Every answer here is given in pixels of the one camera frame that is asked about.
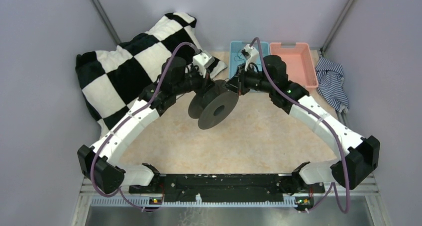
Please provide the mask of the black cable spool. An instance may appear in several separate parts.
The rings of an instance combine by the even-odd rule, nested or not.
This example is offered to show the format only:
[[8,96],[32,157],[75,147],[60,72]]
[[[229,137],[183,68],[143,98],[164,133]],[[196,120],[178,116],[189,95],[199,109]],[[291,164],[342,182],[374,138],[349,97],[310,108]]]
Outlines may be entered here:
[[191,100],[188,115],[198,120],[200,129],[210,129],[221,123],[238,103],[238,94],[225,87],[226,81],[216,80],[215,85]]

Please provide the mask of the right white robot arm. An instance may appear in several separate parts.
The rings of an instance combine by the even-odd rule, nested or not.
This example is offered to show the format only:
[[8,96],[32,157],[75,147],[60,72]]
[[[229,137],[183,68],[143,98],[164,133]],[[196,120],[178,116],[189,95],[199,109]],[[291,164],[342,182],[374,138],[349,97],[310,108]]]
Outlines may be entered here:
[[320,107],[304,87],[289,80],[286,63],[281,57],[268,55],[263,59],[261,71],[253,66],[239,65],[226,87],[239,96],[251,90],[268,93],[275,106],[305,124],[337,157],[300,165],[295,170],[298,175],[292,178],[293,188],[305,192],[315,183],[336,182],[355,189],[378,166],[379,140],[350,130]]

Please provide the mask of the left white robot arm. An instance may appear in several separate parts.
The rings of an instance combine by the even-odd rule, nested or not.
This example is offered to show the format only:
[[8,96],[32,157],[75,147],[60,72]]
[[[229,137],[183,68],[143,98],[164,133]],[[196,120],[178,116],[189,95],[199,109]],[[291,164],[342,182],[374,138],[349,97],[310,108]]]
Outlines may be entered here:
[[181,69],[183,77],[178,79],[181,92],[188,93],[201,88],[202,84],[211,81],[225,68],[213,57],[199,55],[194,59],[192,69],[187,71],[186,61],[181,57],[171,56],[164,63],[162,74],[157,80],[145,87],[134,105],[128,110],[118,123],[110,129],[100,140],[90,147],[82,145],[77,152],[82,173],[91,180],[95,191],[104,196],[112,197],[121,188],[139,185],[146,192],[153,193],[159,188],[158,171],[149,164],[122,169],[118,162],[130,144],[150,125],[160,117],[160,110],[153,107],[154,103],[165,103],[171,107],[176,102],[177,92],[161,90],[164,78],[170,70]]

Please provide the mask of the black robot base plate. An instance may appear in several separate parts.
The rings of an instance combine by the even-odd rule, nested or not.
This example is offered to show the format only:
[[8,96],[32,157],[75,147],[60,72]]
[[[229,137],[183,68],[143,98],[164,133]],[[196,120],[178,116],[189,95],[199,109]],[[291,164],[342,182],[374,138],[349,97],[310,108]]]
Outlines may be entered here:
[[166,174],[148,186],[131,185],[131,194],[158,194],[164,201],[206,203],[281,202],[287,196],[324,193],[322,184],[305,184],[290,174]]

